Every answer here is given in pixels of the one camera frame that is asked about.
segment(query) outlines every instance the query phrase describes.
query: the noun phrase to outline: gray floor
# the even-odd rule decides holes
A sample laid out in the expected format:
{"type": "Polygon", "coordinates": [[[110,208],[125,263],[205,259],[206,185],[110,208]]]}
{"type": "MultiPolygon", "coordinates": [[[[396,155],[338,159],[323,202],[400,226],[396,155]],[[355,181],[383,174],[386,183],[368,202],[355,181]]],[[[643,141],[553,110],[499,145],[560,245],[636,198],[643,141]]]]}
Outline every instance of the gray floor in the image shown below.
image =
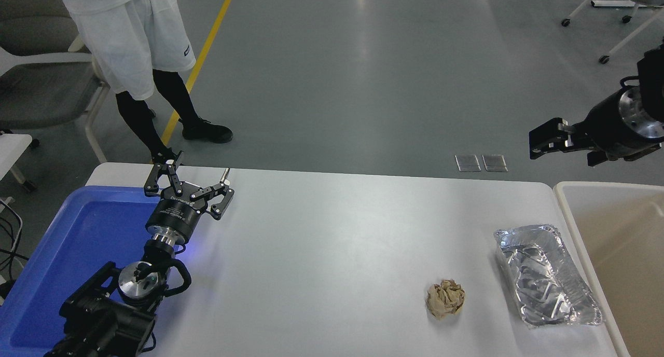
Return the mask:
{"type": "MultiPolygon", "coordinates": [[[[178,1],[198,52],[224,0],[178,1]]],[[[529,130],[554,116],[581,121],[664,35],[655,21],[600,65],[651,11],[625,25],[629,9],[588,7],[562,28],[580,1],[232,0],[191,95],[235,138],[187,142],[178,128],[170,144],[195,166],[664,185],[664,152],[596,168],[582,153],[529,160],[529,130]],[[502,154],[509,172],[460,173],[455,154],[502,154]]],[[[148,102],[161,132],[171,109],[159,96],[148,102]]],[[[147,162],[114,99],[95,132],[110,161],[147,162]]],[[[43,144],[19,165],[38,191],[0,182],[24,217],[26,255],[97,165],[82,121],[29,134],[43,144]]]]}

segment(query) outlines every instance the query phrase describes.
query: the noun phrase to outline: white table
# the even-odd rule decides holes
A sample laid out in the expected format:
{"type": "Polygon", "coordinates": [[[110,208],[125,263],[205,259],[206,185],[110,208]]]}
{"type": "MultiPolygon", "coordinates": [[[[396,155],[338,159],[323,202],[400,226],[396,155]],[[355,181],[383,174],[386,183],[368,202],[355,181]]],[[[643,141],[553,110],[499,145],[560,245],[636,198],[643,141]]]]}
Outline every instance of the white table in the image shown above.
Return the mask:
{"type": "Polygon", "coordinates": [[[0,135],[0,178],[9,172],[32,141],[27,134],[0,135]]]}
{"type": "MultiPolygon", "coordinates": [[[[88,185],[142,186],[150,169],[103,163],[88,185]]],[[[178,175],[205,186],[221,172],[178,175]]],[[[202,218],[178,256],[193,284],[159,307],[152,355],[616,355],[604,325],[528,329],[510,307],[495,230],[552,223],[578,260],[545,184],[235,169],[229,179],[223,219],[202,218]],[[443,278],[467,298],[437,321],[426,289],[443,278]]]]}

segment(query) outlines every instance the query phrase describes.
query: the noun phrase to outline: metal floor plate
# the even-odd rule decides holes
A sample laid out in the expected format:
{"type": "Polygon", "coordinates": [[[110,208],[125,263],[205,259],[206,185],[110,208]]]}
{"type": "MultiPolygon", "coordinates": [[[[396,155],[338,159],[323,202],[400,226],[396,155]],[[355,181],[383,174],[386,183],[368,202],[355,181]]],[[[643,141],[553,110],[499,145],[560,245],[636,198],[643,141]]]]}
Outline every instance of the metal floor plate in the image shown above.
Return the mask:
{"type": "Polygon", "coordinates": [[[482,155],[482,160],[487,172],[507,172],[507,164],[503,155],[482,155]]]}
{"type": "Polygon", "coordinates": [[[457,166],[460,172],[481,172],[479,161],[475,155],[455,155],[457,166]]]}

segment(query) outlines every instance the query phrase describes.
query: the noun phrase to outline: crumpled paper ball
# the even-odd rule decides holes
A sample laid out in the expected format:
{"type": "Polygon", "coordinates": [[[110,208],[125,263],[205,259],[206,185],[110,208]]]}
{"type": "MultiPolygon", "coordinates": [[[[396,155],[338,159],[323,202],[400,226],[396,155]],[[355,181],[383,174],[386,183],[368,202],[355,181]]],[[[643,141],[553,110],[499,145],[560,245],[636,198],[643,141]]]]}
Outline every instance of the crumpled paper ball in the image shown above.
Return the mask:
{"type": "Polygon", "coordinates": [[[465,291],[454,279],[443,279],[440,284],[432,284],[427,291],[426,307],[436,319],[455,314],[463,306],[465,291]]]}

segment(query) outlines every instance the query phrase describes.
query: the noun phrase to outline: foil container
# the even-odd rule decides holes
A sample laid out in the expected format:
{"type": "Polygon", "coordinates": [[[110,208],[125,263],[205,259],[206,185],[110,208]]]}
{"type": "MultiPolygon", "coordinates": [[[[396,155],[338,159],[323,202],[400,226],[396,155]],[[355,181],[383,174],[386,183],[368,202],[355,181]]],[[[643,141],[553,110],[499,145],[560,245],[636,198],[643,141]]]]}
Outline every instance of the foil container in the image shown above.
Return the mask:
{"type": "Polygon", "coordinates": [[[604,320],[592,291],[552,225],[495,232],[496,252],[519,315],[529,327],[604,320]]]}

